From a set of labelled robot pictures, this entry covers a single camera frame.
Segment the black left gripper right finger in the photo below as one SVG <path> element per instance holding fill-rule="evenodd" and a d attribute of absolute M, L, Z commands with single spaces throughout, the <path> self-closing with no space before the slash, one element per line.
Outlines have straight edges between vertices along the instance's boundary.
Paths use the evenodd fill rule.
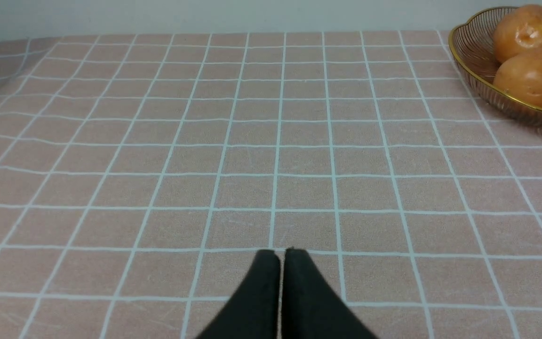
<path fill-rule="evenodd" d="M 284 339 L 377 338 L 333 291 L 304 249 L 286 249 L 280 317 Z"/>

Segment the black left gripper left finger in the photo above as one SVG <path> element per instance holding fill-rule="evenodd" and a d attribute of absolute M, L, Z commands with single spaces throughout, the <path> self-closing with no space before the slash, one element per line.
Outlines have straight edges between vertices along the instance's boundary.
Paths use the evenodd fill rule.
<path fill-rule="evenodd" d="M 199 339 L 275 339 L 278 328 L 280 259 L 256 252 L 228 302 L 197 336 Z"/>

